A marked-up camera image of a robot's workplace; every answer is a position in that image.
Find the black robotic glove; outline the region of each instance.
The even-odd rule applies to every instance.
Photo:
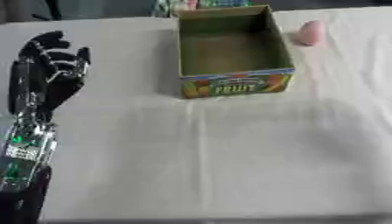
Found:
[[[89,50],[63,52],[70,43],[62,38],[62,31],[38,35],[11,66],[8,109],[15,122],[0,144],[0,223],[37,223],[52,175],[53,111],[84,85]]]
[[[19,52],[18,60],[14,61],[10,71],[11,114],[23,110],[25,104],[22,101],[22,105],[18,106],[20,70],[25,69],[20,65],[24,60],[28,60],[31,70],[29,91],[41,96],[38,111],[47,114],[48,120],[59,105],[83,87],[91,63],[89,49],[82,47],[75,55],[61,52],[70,47],[70,43],[62,38],[62,31],[47,32],[31,39]]]

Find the table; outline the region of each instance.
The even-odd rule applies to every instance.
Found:
[[[392,8],[275,13],[296,64],[281,94],[182,100],[176,23],[139,17],[0,27],[0,105],[17,50],[63,30],[92,48],[56,113],[44,219],[230,219],[390,212]],[[290,42],[322,19],[325,42]],[[0,110],[5,115],[5,106]]]

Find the cardboard box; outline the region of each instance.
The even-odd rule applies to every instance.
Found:
[[[185,98],[284,91],[294,72],[270,7],[178,13]]]

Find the prosthetic hand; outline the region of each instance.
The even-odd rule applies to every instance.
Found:
[[[37,223],[56,149],[53,111],[84,85],[89,50],[62,52],[61,31],[31,39],[10,70],[8,109],[14,123],[0,145],[0,222]]]

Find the pink egg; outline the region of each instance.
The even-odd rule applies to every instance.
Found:
[[[326,26],[319,20],[304,24],[298,32],[297,40],[306,46],[314,46],[326,35]]]

